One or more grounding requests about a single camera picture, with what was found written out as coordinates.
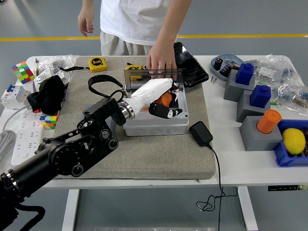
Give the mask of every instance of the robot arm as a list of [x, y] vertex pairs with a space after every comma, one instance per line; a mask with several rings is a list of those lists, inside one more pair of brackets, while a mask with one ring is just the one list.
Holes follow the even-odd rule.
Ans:
[[[143, 107], [155, 105], [153, 102], [170, 89], [176, 90], [172, 79], [152, 79], [131, 98], [120, 102], [110, 97], [103, 98], [83, 112], [84, 119], [78, 123], [77, 129], [56, 138], [44, 138], [34, 157], [0, 176], [0, 230], [17, 218], [16, 208], [41, 213], [23, 230], [37, 224], [45, 210], [37, 206], [25, 208], [20, 204], [24, 198], [30, 197], [58, 175], [79, 177], [104, 159], [118, 147], [118, 140], [112, 137], [105, 120], [111, 116], [116, 124], [122, 126], [127, 119], [135, 118]], [[80, 137], [69, 141], [77, 135]]]
[[130, 98], [124, 98], [119, 106], [126, 119], [134, 119], [144, 107], [149, 107], [149, 113], [162, 118], [172, 118], [182, 112], [181, 109], [172, 109], [155, 101], [167, 91], [173, 94], [173, 101], [178, 99], [179, 88], [171, 78], [156, 78], [136, 90]]

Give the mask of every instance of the orange cup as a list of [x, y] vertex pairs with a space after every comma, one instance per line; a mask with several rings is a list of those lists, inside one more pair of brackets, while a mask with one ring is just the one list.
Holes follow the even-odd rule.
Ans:
[[169, 91], [167, 91], [165, 94], [163, 94], [157, 100], [155, 100], [154, 103], [162, 104], [166, 107], [169, 107], [171, 101], [172, 101], [172, 95]]
[[269, 134], [281, 119], [282, 117], [279, 112], [269, 109], [257, 123], [257, 129], [264, 134]]

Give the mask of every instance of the yellow floor line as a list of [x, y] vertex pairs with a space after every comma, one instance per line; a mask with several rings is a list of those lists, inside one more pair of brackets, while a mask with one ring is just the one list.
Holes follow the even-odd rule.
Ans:
[[[225, 38], [307, 38], [308, 34], [224, 34], [224, 35], [179, 35], [180, 39], [225, 39]], [[27, 38], [0, 38], [0, 42], [15, 41], [54, 41], [54, 40], [99, 40], [99, 36], [73, 37], [27, 37]]]

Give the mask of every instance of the yellow lemon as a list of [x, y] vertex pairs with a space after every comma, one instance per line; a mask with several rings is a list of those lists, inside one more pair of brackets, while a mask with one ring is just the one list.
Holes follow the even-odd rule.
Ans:
[[288, 128], [282, 133], [282, 138], [288, 153], [292, 155], [300, 154], [305, 148], [305, 136], [301, 130]]

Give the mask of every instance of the yellow tape measure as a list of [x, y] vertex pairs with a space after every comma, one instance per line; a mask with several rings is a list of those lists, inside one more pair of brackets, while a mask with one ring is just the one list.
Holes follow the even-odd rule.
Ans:
[[[126, 70], [141, 70], [142, 69], [142, 66], [141, 65], [133, 65], [133, 64], [130, 64], [126, 67]], [[131, 81], [140, 81], [142, 80], [142, 76], [133, 76], [131, 75], [130, 76], [130, 80]]]
[[89, 68], [91, 72], [100, 72], [107, 70], [106, 60], [103, 57], [93, 57], [89, 60]]

